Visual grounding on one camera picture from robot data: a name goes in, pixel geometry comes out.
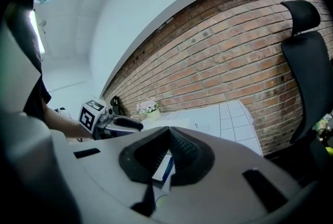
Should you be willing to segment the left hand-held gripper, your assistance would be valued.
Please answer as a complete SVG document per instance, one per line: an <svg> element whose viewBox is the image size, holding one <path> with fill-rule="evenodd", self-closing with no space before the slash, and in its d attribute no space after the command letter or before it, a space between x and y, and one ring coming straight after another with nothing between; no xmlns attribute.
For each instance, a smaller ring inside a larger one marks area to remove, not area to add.
<svg viewBox="0 0 333 224"><path fill-rule="evenodd" d="M112 106L104 106L95 100L83 103L79 122L94 140L121 137L141 131L142 123L125 116L115 115Z"/></svg>

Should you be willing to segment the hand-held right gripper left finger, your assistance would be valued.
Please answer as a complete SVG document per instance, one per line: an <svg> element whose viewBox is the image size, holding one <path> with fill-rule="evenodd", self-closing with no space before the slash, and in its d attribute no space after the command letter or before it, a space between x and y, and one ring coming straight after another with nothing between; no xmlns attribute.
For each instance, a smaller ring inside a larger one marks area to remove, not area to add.
<svg viewBox="0 0 333 224"><path fill-rule="evenodd" d="M148 136L125 147L119 154L119 165L127 177L146 185L143 199L131 206L131 209L151 216L155 211L153 194L153 175L160 166L169 149L169 127L160 127L150 131Z"/></svg>

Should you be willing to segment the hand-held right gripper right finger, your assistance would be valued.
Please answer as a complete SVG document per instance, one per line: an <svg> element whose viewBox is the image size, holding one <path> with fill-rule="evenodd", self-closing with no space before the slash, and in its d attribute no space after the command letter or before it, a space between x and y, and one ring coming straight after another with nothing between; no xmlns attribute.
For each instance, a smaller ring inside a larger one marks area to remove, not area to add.
<svg viewBox="0 0 333 224"><path fill-rule="evenodd" d="M215 162L215 154L208 144L178 127L169 128L169 150L175 165L171 186L198 183Z"/></svg>

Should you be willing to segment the small blue white box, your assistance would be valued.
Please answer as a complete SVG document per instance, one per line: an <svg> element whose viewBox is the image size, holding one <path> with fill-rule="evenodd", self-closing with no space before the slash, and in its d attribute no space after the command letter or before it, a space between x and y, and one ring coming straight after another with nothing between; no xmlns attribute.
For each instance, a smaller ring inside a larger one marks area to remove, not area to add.
<svg viewBox="0 0 333 224"><path fill-rule="evenodd" d="M153 185L159 189L163 189L164 185L169 182L173 174L174 160L170 154L166 154L152 176Z"/></svg>

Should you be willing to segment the person's left forearm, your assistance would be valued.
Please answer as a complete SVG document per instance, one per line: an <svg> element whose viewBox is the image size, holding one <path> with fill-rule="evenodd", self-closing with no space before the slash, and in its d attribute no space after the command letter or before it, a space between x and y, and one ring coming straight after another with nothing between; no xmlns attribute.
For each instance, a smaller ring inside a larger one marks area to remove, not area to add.
<svg viewBox="0 0 333 224"><path fill-rule="evenodd" d="M93 138L78 121L67 118L50 109L44 100L42 100L42 105L45 115L45 123L49 129L60 131L67 138Z"/></svg>

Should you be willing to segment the pale flower bouquet vase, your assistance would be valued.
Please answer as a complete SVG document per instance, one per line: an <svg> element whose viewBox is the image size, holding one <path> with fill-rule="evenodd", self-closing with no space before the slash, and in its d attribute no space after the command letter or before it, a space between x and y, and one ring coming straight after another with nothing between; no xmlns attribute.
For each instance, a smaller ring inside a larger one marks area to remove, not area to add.
<svg viewBox="0 0 333 224"><path fill-rule="evenodd" d="M161 117L159 104L155 97L147 98L136 106L136 110L141 115L146 115L148 119L156 121Z"/></svg>

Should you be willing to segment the black office chair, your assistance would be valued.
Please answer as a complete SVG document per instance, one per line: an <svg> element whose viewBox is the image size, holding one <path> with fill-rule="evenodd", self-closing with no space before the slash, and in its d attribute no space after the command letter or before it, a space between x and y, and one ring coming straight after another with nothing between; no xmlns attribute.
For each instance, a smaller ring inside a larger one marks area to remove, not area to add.
<svg viewBox="0 0 333 224"><path fill-rule="evenodd" d="M111 99L110 105L112 106L112 110L115 113L115 115L121 115L121 107L120 107L120 102L119 102L118 96L114 96Z"/></svg>
<svg viewBox="0 0 333 224"><path fill-rule="evenodd" d="M291 136L290 146L265 158L304 187L319 174L311 149L316 141L312 127L333 110L333 67L323 37L314 30L321 22L315 6L304 0L286 1L281 5L292 17L291 36L282 41L281 49L299 89L302 120Z"/></svg>

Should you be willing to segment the white grid tablecloth table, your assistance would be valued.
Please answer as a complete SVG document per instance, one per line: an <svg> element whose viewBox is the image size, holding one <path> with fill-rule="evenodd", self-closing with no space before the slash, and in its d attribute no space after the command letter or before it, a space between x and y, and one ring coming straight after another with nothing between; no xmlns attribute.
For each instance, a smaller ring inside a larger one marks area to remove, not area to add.
<svg viewBox="0 0 333 224"><path fill-rule="evenodd" d="M142 121L144 130L161 125L171 125L196 130L211 136L240 143L259 155L263 155L254 119L245 105L239 100L223 102L212 106L161 113L153 121Z"/></svg>

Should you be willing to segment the ceiling light strip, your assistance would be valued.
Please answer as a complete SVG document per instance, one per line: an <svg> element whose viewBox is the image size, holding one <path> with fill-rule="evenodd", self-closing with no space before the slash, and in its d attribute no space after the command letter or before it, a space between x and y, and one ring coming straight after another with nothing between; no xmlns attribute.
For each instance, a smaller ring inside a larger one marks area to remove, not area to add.
<svg viewBox="0 0 333 224"><path fill-rule="evenodd" d="M39 29L38 29L38 25L37 25L37 21L36 21L36 15L35 15L35 11L32 10L30 11L29 14L29 18L30 18L30 23L33 27L34 33L37 37L37 45L38 45L38 51L40 54L45 54L45 48L43 46L40 34L39 34Z"/></svg>

